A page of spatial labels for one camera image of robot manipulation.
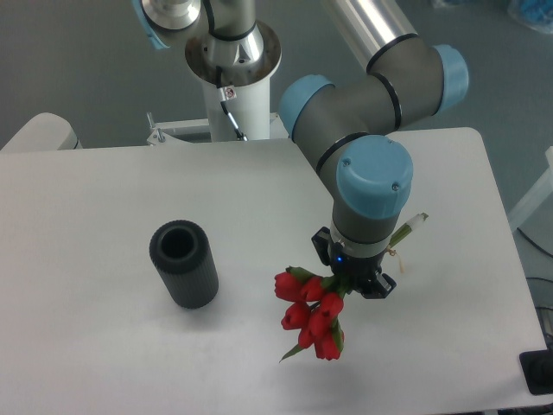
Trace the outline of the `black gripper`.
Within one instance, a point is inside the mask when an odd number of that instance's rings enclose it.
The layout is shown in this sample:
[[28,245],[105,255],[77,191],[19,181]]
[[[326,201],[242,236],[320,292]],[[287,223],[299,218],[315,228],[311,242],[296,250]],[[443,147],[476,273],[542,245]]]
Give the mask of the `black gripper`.
[[328,227],[320,228],[311,241],[320,261],[331,266],[347,294],[356,291],[365,299],[384,299],[397,287],[393,278],[381,272],[383,252],[369,258],[353,257],[341,244],[332,243]]

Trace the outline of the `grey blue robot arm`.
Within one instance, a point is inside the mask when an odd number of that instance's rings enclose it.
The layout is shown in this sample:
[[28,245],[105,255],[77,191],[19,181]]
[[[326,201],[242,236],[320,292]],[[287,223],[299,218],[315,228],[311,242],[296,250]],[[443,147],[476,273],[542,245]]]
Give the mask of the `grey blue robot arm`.
[[467,64],[448,45],[431,47],[393,1],[329,1],[327,10],[365,74],[347,87],[308,75],[270,112],[270,78],[282,57],[276,33],[252,1],[135,1],[152,46],[183,42],[201,83],[206,120],[152,123],[152,137],[209,131],[214,142],[263,140],[281,122],[333,198],[332,222],[313,237],[321,262],[345,292],[387,297],[381,270],[409,198],[413,164],[389,134],[462,101]]

